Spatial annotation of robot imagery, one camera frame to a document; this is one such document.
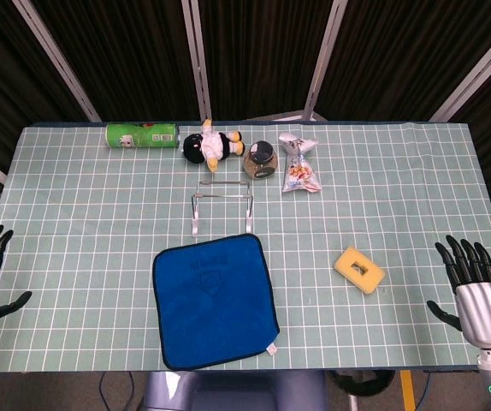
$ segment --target green grid tablecloth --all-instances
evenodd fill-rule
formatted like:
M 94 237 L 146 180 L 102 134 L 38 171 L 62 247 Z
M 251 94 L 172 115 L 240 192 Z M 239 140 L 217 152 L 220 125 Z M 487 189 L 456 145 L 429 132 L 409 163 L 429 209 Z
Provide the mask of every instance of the green grid tablecloth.
M 277 173 L 254 181 L 253 232 L 269 265 L 281 333 L 274 356 L 219 369 L 452 366 L 476 350 L 432 317 L 454 312 L 433 245 L 446 234 L 491 253 L 491 205 L 463 124 L 220 126 L 249 146 L 287 131 L 319 144 L 310 161 L 323 190 L 281 193 Z M 199 127 L 181 127 L 181 138 Z M 246 204 L 201 200 L 191 237 L 190 197 L 204 164 L 180 149 L 109 149 L 104 128 L 26 128 L 3 197 L 13 228 L 0 304 L 32 299 L 0 321 L 0 372 L 163 369 L 152 260 L 168 247 L 244 232 Z M 245 180 L 241 158 L 217 180 Z M 235 188 L 220 188 L 230 194 Z M 354 246 L 387 273 L 363 295 L 333 263 Z

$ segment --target blue towel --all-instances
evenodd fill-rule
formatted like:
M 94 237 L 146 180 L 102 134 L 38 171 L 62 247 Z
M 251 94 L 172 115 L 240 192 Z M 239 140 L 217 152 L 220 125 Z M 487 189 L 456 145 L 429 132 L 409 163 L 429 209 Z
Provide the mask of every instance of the blue towel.
M 261 241 L 164 250 L 152 266 L 164 364 L 192 370 L 261 354 L 280 332 Z

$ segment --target stuffed toy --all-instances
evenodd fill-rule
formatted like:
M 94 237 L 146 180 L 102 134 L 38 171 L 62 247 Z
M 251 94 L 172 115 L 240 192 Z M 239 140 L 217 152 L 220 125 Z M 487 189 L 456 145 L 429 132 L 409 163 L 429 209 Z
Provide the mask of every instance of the stuffed toy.
M 191 134 L 183 142 L 185 158 L 195 164 L 207 162 L 212 173 L 217 171 L 219 160 L 224 160 L 230 153 L 242 156 L 244 150 L 239 131 L 226 134 L 213 131 L 210 119 L 202 125 L 202 134 Z

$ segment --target sponge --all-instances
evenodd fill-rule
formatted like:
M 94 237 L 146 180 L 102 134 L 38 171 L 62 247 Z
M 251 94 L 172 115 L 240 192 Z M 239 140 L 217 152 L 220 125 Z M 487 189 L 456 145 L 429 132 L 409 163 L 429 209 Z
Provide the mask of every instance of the sponge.
M 352 281 L 365 294 L 371 294 L 375 291 L 376 286 L 379 285 L 385 276 L 383 270 L 354 247 L 346 249 L 334 263 L 334 268 Z

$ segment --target plastic bag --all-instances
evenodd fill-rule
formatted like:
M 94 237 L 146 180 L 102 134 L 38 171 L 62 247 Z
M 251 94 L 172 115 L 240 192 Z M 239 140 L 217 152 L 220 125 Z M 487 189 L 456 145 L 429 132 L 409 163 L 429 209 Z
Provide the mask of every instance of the plastic bag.
M 306 161 L 305 154 L 312 150 L 316 140 L 303 140 L 290 133 L 280 134 L 280 143 L 286 150 L 286 174 L 283 181 L 282 192 L 293 190 L 307 190 L 315 193 L 322 189 L 314 170 Z

